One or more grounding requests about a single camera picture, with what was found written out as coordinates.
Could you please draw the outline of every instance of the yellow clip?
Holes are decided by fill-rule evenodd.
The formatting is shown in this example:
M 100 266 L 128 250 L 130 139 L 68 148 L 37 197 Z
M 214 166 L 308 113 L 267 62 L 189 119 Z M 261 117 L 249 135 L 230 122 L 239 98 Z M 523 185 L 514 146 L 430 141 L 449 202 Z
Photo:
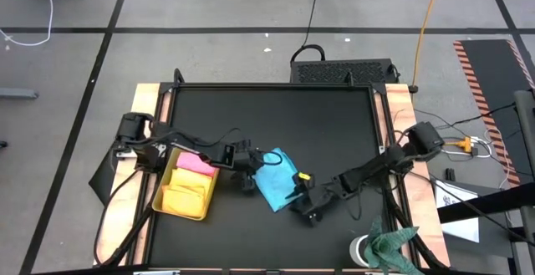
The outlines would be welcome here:
M 311 178 L 310 178 L 310 175 L 307 175 L 307 174 L 304 174 L 304 173 L 299 173 L 298 175 L 299 178 L 303 179 L 303 180 L 306 180 L 306 181 L 309 181 Z

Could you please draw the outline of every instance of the black tray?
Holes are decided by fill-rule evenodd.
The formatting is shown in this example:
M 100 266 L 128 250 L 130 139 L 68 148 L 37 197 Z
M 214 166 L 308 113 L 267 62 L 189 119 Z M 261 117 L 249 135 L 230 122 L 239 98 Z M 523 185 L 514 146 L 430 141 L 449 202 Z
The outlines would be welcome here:
M 373 94 L 369 85 L 181 84 L 173 89 L 169 119 L 205 140 L 239 127 L 254 146 L 282 148 L 300 171 L 324 182 L 379 154 Z M 362 217 L 354 221 L 347 210 L 358 214 L 359 201 Z M 288 208 L 273 213 L 258 191 L 243 195 L 230 174 L 222 173 L 204 221 L 157 214 L 145 262 L 152 267 L 355 268 L 349 243 L 367 234 L 378 215 L 385 230 L 394 226 L 383 196 L 367 188 L 360 199 L 347 206 L 339 202 L 309 227 Z

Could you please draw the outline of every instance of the blue cloth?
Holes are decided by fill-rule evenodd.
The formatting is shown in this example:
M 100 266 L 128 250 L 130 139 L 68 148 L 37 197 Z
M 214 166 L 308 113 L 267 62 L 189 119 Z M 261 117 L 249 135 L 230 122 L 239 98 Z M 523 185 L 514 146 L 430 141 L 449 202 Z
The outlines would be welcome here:
M 293 183 L 292 176 L 298 172 L 293 165 L 290 158 L 279 148 L 272 150 L 272 152 L 280 155 L 274 155 L 271 153 L 264 154 L 264 162 L 278 163 L 283 158 L 283 161 L 276 166 L 264 165 L 258 169 L 257 174 L 254 176 L 257 182 L 258 189 L 264 195 L 269 203 L 269 206 L 273 209 L 273 212 L 277 212 L 295 200 L 301 195 L 297 195 L 287 199 L 293 192 L 295 183 Z

